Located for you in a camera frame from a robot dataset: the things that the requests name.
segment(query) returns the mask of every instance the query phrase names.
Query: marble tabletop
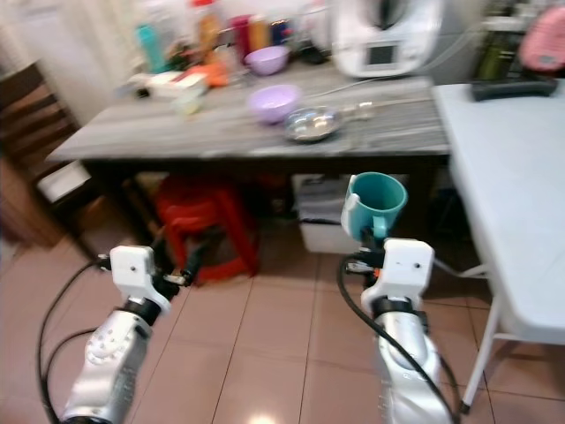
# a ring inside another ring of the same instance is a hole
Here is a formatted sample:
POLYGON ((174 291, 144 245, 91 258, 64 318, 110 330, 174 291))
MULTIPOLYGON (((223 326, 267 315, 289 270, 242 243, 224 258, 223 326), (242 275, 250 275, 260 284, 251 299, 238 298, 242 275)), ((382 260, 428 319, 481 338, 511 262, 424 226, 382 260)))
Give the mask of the marble tabletop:
POLYGON ((252 87, 224 87, 207 93, 201 111, 176 114, 169 102, 124 98, 76 132, 51 155, 53 160, 212 159, 261 157, 447 155, 449 145, 425 77, 355 80, 332 64, 292 64, 260 78, 252 87), (269 85, 295 84, 302 106, 343 107, 373 102, 367 121, 348 123, 319 144, 288 141, 281 126, 256 122, 247 109, 250 93, 269 85))

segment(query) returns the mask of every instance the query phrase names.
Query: white folding table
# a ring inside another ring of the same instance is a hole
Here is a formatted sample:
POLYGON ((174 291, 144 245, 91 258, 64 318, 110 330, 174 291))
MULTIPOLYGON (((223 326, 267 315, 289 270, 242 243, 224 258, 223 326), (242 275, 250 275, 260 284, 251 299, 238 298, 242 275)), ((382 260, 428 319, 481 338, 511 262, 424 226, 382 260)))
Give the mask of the white folding table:
POLYGON ((565 80, 550 98, 474 102, 469 89, 434 89, 493 292, 464 412, 495 338, 565 345, 565 80))

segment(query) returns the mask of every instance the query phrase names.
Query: stainless steel bowl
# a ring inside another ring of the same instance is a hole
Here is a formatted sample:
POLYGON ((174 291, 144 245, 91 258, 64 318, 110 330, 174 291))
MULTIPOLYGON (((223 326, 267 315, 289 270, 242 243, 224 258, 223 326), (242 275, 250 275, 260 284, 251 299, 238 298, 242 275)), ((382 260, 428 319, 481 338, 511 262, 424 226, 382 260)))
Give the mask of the stainless steel bowl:
POLYGON ((295 110, 284 121, 284 134, 298 143, 314 143, 335 133, 343 125, 339 111, 319 106, 295 110))

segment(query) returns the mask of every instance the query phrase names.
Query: wooden chair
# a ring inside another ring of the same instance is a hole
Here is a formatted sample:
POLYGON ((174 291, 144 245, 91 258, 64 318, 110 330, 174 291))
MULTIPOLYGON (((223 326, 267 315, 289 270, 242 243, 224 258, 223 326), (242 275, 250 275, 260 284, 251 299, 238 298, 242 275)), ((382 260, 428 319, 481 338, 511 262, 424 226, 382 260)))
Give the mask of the wooden chair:
MULTIPOLYGON (((36 64, 0 80, 0 144, 3 155, 24 176, 37 200, 90 259, 97 253, 82 239, 79 208, 100 197, 79 162, 46 162, 79 126, 49 90, 36 64)), ((135 181, 137 196, 142 190, 135 181)))

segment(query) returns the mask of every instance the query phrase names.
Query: purple bowl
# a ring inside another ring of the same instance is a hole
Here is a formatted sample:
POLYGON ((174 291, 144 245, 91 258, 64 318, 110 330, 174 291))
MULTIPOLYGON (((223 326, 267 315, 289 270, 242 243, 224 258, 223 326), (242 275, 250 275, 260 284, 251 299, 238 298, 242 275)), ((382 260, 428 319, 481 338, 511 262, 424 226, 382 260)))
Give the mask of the purple bowl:
POLYGON ((249 96, 247 104, 257 119, 265 124, 282 122, 298 106, 300 90, 281 85, 262 88, 249 96))
POLYGON ((285 46, 266 47, 248 54, 245 63, 258 75, 271 75, 286 65, 289 52, 289 48, 285 46))

